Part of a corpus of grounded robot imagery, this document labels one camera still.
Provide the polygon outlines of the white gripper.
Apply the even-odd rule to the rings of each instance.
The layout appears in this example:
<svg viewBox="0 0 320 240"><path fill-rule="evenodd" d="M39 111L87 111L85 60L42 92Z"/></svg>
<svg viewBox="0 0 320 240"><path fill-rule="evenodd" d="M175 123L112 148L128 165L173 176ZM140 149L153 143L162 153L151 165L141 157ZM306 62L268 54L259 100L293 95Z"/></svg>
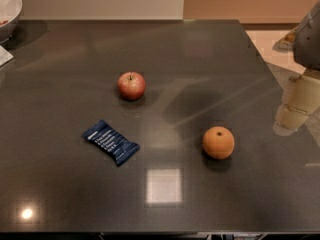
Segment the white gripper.
<svg viewBox="0 0 320 240"><path fill-rule="evenodd" d="M293 54L296 63L309 69L285 80L273 126L280 136L295 133L320 107L320 1L299 23Z"/></svg>

